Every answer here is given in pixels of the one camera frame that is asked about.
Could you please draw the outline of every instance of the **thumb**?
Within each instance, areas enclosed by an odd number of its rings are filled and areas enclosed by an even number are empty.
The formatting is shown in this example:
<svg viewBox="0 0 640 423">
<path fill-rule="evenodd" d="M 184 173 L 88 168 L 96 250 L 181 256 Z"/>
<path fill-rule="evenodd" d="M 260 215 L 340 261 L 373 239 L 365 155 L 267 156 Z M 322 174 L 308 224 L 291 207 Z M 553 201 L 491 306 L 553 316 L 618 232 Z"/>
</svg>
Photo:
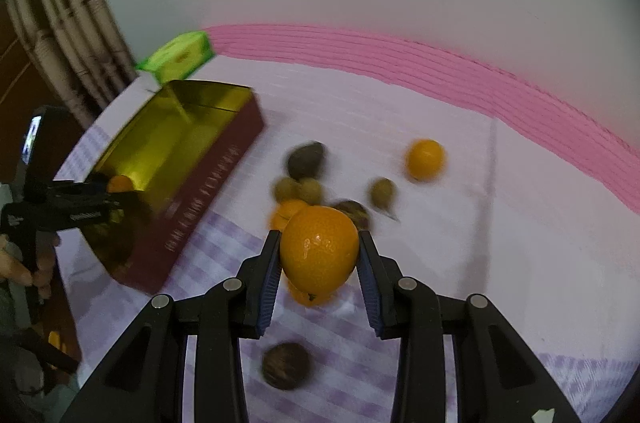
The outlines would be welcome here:
<svg viewBox="0 0 640 423">
<path fill-rule="evenodd" d="M 4 249 L 0 250 L 0 277 L 7 278 L 21 286 L 33 284 L 33 278 L 31 278 L 28 269 Z"/>
</svg>

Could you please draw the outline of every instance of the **open box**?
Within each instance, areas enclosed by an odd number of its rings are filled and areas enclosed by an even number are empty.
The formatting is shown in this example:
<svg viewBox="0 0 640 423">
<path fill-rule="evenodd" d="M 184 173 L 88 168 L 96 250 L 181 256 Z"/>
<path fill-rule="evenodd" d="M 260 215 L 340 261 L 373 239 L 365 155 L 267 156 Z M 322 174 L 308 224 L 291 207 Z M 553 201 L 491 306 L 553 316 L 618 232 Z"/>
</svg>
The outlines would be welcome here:
<svg viewBox="0 0 640 423">
<path fill-rule="evenodd" d="M 139 200 L 82 234 L 113 278 L 155 294 L 222 184 L 264 127 L 252 90 L 167 83 L 127 123 L 90 176 L 129 177 Z"/>
</svg>

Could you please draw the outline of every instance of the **pink border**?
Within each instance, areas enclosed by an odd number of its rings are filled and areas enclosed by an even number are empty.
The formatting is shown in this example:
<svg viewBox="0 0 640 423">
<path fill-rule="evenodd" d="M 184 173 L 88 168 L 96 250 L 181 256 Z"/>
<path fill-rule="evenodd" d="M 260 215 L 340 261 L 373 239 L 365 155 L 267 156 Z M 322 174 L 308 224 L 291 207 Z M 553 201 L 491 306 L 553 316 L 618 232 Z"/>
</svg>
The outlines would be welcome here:
<svg viewBox="0 0 640 423">
<path fill-rule="evenodd" d="M 419 42 L 322 26 L 248 24 L 206 31 L 225 56 L 345 70 L 497 117 L 640 213 L 640 152 L 513 74 Z"/>
</svg>

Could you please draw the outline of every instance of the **orange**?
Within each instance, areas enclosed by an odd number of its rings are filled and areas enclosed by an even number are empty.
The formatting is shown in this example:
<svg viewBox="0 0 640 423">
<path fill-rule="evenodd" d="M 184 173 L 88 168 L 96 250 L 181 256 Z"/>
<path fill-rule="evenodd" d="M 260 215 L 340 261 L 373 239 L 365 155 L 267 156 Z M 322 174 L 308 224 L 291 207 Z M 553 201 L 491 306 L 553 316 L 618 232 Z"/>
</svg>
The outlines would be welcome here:
<svg viewBox="0 0 640 423">
<path fill-rule="evenodd" d="M 126 176 L 114 176 L 107 183 L 107 192 L 110 194 L 114 192 L 132 192 L 133 190 L 135 190 L 133 181 Z"/>
<path fill-rule="evenodd" d="M 406 153 L 404 163 L 407 173 L 418 181 L 428 181 L 439 175 L 447 155 L 440 143 L 433 139 L 418 139 Z"/>
<path fill-rule="evenodd" d="M 344 213 L 309 206 L 291 217 L 280 238 L 280 263 L 303 294 L 330 295 L 355 267 L 358 230 Z"/>
<path fill-rule="evenodd" d="M 305 307 L 312 308 L 315 306 L 320 306 L 322 304 L 327 303 L 332 298 L 332 294 L 328 295 L 320 295 L 309 296 L 309 293 L 303 293 L 298 288 L 296 288 L 289 279 L 287 279 L 287 289 L 289 289 L 289 294 L 293 297 L 298 304 L 302 304 Z"/>
<path fill-rule="evenodd" d="M 285 226 L 287 226 L 289 219 L 307 206 L 308 204 L 301 199 L 283 200 L 271 214 L 269 229 L 279 229 L 282 231 Z"/>
</svg>

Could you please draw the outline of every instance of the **purple checkered cloth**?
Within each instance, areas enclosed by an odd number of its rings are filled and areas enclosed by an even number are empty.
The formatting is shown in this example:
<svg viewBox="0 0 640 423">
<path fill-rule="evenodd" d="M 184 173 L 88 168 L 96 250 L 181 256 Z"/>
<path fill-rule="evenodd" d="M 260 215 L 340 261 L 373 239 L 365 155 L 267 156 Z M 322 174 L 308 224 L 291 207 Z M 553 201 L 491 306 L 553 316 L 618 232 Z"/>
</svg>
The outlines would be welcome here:
<svg viewBox="0 0 640 423">
<path fill-rule="evenodd" d="M 58 179 L 82 180 L 110 142 L 93 126 L 61 168 Z M 210 209 L 174 266 L 163 292 L 175 299 L 203 294 L 235 276 L 240 263 L 259 253 L 262 241 Z M 81 380 L 130 323 L 148 297 L 112 281 L 81 237 L 63 237 L 60 268 L 85 362 Z M 283 392 L 260 376 L 262 353 L 284 341 L 300 342 L 314 359 L 312 379 Z M 260 340 L 241 343 L 242 373 L 252 423 L 388 422 L 396 383 L 398 342 L 382 342 L 367 322 L 353 277 L 328 305 L 307 309 L 281 287 L 271 326 Z M 539 355 L 585 423 L 598 422 L 628 383 L 636 362 Z M 453 356 L 446 341 L 447 421 L 457 421 Z M 188 346 L 184 421 L 193 420 L 194 342 Z"/>
</svg>

